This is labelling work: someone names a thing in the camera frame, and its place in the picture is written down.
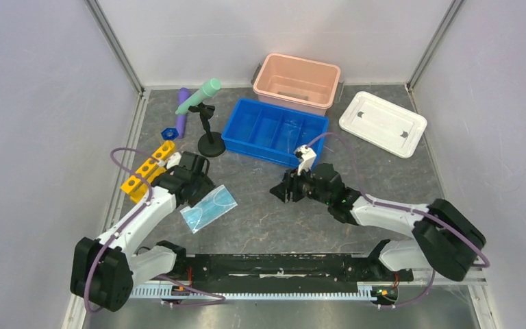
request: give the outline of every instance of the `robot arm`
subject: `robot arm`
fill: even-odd
[[[430,205],[401,204],[375,199],[345,186],[333,165],[322,163],[315,168],[315,152],[305,145],[299,147],[297,169],[289,169],[282,182],[270,192],[283,202],[298,202],[304,197],[327,205],[328,212],[341,223],[357,226],[377,226],[414,238],[414,240],[387,242],[379,249],[378,259],[391,271],[432,267],[439,274],[455,281],[462,281],[476,259],[476,254],[452,233],[432,223],[419,210],[437,216],[463,234],[479,249],[485,238],[452,204],[437,199]],[[374,206],[369,200],[389,207]],[[398,211],[408,208],[411,212]]]
[[[158,243],[148,252],[136,255],[136,250],[156,225],[182,204],[194,206],[214,184],[207,176],[208,160],[189,152],[173,154],[166,164],[166,172],[152,181],[153,197],[138,202],[118,223],[95,240],[84,237],[73,256],[70,290],[83,297],[86,278],[92,262],[111,236],[116,239],[104,252],[90,285],[90,301],[116,311],[127,301],[132,289],[139,284],[170,272],[176,261],[177,250],[168,243]],[[120,233],[117,229],[135,212],[136,218]]]

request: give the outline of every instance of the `green tube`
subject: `green tube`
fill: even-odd
[[[218,79],[212,78],[205,82],[199,90],[197,90],[192,96],[190,96],[184,103],[180,104],[176,110],[176,114],[188,113],[190,106],[197,106],[202,103],[205,99],[211,98],[217,94],[221,89],[221,82]]]

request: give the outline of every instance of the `white plastic tray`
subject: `white plastic tray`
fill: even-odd
[[[365,91],[355,94],[340,127],[401,158],[410,158],[420,141],[425,117]]]

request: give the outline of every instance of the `blue hexagonal nut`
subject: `blue hexagonal nut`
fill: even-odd
[[[160,134],[165,141],[173,141],[178,137],[178,130],[176,128],[166,128]]]

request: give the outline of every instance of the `blue plastic bin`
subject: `blue plastic bin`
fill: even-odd
[[[299,161],[293,152],[327,131],[329,120],[318,115],[242,98],[223,132],[232,152],[295,168]],[[324,138],[313,144],[318,162]]]

